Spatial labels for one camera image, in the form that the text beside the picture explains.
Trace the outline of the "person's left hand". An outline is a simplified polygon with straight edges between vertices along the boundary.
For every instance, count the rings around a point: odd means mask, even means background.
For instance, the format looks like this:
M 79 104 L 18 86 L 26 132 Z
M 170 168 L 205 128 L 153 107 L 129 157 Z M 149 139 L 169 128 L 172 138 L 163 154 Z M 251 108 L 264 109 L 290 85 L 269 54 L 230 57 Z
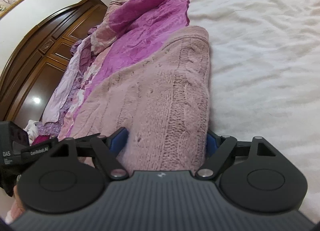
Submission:
M 11 209 L 7 212 L 7 215 L 5 217 L 6 224 L 12 223 L 25 212 L 23 203 L 18 195 L 17 185 L 14 186 L 14 198 L 15 201 L 13 202 Z

